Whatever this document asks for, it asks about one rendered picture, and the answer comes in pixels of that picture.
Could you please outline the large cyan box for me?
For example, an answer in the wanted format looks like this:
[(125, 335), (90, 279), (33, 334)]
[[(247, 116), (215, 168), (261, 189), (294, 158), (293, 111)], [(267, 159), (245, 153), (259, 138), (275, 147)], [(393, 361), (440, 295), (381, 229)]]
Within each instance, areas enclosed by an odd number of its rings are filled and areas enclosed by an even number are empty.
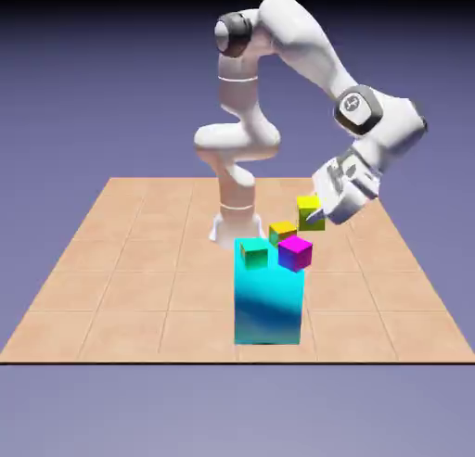
[(248, 270), (234, 240), (234, 330), (238, 345), (298, 345), (301, 342), (304, 271), (278, 264), (278, 250), (266, 240), (268, 266)]

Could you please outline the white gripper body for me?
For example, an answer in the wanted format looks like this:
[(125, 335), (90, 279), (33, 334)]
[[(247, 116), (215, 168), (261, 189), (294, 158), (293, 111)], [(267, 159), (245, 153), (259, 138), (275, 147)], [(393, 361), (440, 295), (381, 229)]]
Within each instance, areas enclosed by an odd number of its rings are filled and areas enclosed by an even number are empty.
[(347, 222), (379, 196), (379, 176), (360, 159), (331, 159), (312, 180), (320, 209), (334, 224)]

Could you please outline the small magenta cube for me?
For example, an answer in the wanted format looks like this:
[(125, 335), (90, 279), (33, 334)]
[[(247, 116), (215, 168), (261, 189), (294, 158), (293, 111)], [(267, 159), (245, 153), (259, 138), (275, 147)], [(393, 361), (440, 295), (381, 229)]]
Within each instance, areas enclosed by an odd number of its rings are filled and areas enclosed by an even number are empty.
[(308, 267), (312, 262), (313, 243), (292, 235), (277, 245), (278, 264), (293, 272)]

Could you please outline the small yellow cube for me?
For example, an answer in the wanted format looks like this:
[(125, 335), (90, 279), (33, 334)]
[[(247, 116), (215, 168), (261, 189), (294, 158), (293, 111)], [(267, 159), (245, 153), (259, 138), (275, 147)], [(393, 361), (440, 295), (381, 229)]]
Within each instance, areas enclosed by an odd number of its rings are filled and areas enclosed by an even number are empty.
[(317, 195), (297, 197), (298, 229), (300, 231), (325, 230), (325, 219), (318, 222), (307, 222), (305, 220), (312, 211), (320, 208), (322, 207)]

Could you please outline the small orange cube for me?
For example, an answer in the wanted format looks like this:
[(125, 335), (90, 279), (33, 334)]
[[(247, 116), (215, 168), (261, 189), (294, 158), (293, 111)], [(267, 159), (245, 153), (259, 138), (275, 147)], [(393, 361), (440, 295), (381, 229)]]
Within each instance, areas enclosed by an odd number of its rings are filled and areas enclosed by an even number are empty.
[(269, 224), (269, 242), (274, 246), (297, 234), (297, 227), (288, 221), (272, 222)]

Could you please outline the small green cube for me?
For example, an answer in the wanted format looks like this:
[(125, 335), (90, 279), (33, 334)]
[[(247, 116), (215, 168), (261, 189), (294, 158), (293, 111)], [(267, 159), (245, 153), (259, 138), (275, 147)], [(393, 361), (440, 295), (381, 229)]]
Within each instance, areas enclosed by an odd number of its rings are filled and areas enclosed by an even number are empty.
[(268, 246), (262, 238), (246, 238), (242, 240), (239, 250), (246, 269), (255, 270), (268, 266)]

